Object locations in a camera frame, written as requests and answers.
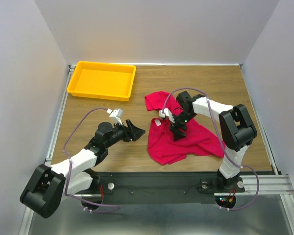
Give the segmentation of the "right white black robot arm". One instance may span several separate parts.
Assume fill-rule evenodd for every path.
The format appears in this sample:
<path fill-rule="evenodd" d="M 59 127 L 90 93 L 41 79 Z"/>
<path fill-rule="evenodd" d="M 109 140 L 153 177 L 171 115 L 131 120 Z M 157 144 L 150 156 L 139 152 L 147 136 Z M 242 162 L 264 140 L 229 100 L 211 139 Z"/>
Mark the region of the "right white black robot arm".
<path fill-rule="evenodd" d="M 257 137 L 257 130 L 246 106 L 226 105 L 211 100 L 200 91 L 191 96 L 186 88 L 179 89 L 176 101 L 182 111 L 173 114 L 166 106 L 159 112 L 160 117 L 170 120 L 170 131 L 175 141 L 186 137 L 187 123 L 196 115 L 210 117 L 219 140 L 224 158 L 217 171 L 216 187 L 221 191 L 232 188 L 238 180 L 242 160 L 248 147 Z"/>

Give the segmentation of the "red t shirt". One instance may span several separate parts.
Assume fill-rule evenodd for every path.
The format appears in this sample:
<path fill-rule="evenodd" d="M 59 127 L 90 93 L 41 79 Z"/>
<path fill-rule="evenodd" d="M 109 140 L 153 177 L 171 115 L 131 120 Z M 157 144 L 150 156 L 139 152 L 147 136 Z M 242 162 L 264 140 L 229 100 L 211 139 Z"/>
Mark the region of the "red t shirt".
<path fill-rule="evenodd" d="M 187 123 L 186 137 L 175 141 L 168 119 L 153 118 L 150 123 L 147 151 L 161 165 L 181 161 L 189 154 L 224 157 L 215 134 L 198 124 L 194 119 Z"/>

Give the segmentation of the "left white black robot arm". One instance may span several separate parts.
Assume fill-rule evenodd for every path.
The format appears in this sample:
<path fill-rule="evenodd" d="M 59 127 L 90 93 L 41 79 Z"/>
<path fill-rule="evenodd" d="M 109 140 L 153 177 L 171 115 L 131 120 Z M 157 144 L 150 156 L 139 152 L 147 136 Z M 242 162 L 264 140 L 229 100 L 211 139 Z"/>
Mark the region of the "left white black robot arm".
<path fill-rule="evenodd" d="M 48 218 L 65 197 L 72 197 L 82 190 L 96 192 L 99 180 L 91 168 L 106 158 L 112 145 L 119 141 L 137 141 L 145 134 L 145 130 L 136 127 L 130 120 L 125 122 L 102 122 L 80 152 L 58 164 L 37 166 L 20 195 L 20 202 L 41 217 Z"/>

